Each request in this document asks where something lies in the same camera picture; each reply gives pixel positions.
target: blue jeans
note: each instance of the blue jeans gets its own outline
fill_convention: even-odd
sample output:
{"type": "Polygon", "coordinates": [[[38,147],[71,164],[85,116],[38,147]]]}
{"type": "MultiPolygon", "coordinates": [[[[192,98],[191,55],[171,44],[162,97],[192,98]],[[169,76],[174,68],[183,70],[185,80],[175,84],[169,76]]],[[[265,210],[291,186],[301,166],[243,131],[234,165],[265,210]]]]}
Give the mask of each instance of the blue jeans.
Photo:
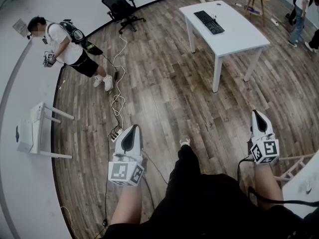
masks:
{"type": "Polygon", "coordinates": [[[305,24],[305,19],[301,18],[302,14],[303,14],[303,10],[300,9],[298,6],[295,6],[295,10],[296,10],[296,20],[297,20],[296,27],[289,38],[289,41],[292,44],[296,44],[296,40],[298,40],[299,37],[301,36],[301,33],[303,31],[303,28],[304,28],[304,24],[305,24]]]}

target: keyboard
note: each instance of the keyboard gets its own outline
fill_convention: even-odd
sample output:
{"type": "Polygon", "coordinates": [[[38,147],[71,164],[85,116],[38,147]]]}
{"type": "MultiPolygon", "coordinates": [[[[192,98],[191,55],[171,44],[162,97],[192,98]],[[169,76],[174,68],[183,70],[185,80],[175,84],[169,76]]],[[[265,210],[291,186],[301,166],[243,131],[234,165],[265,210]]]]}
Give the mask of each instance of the keyboard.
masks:
{"type": "Polygon", "coordinates": [[[205,11],[201,10],[198,12],[194,12],[195,16],[199,18],[201,22],[212,32],[212,34],[219,34],[224,32],[225,30],[214,20],[211,16],[209,16],[205,11]]]}

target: office chair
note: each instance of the office chair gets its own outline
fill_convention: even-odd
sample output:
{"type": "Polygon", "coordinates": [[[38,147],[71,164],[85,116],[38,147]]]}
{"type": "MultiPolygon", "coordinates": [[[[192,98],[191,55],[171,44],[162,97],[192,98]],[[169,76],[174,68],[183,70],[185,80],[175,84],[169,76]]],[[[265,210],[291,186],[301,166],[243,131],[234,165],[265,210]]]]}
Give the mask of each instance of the office chair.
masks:
{"type": "Polygon", "coordinates": [[[133,31],[136,32],[137,30],[133,27],[132,23],[139,20],[143,20],[144,22],[146,21],[144,18],[137,18],[132,15],[135,11],[137,11],[137,8],[134,0],[130,1],[133,6],[131,6],[126,0],[102,0],[102,3],[110,9],[108,15],[112,18],[112,20],[119,22],[126,19],[126,21],[121,22],[122,28],[119,30],[120,34],[123,33],[122,30],[127,25],[130,25],[133,28],[133,31]]]}

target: outlet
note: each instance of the outlet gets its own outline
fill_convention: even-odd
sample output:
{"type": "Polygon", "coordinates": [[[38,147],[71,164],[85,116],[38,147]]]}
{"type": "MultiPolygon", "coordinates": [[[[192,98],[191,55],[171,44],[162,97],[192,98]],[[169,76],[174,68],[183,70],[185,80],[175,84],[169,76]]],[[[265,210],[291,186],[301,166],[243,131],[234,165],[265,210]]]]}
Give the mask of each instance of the outlet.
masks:
{"type": "Polygon", "coordinates": [[[112,142],[116,142],[116,140],[119,138],[119,136],[123,133],[123,129],[120,129],[113,138],[111,138],[112,142]]]}

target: black backpack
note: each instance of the black backpack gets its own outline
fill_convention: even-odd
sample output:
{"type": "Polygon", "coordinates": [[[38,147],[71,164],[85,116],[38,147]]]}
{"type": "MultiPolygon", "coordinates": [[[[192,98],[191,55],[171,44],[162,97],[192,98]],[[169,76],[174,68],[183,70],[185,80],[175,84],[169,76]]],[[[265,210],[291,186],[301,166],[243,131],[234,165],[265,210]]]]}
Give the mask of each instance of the black backpack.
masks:
{"type": "MultiPolygon", "coordinates": [[[[49,34],[49,29],[50,26],[53,24],[58,24],[58,23],[51,23],[48,26],[48,35],[49,34]]],[[[65,19],[62,22],[58,24],[60,27],[62,27],[71,37],[72,42],[75,44],[79,44],[82,46],[83,49],[85,49],[88,53],[98,56],[102,55],[103,51],[100,50],[98,47],[96,47],[93,43],[89,42],[84,33],[79,30],[75,25],[73,25],[73,22],[70,19],[65,19]]]]}

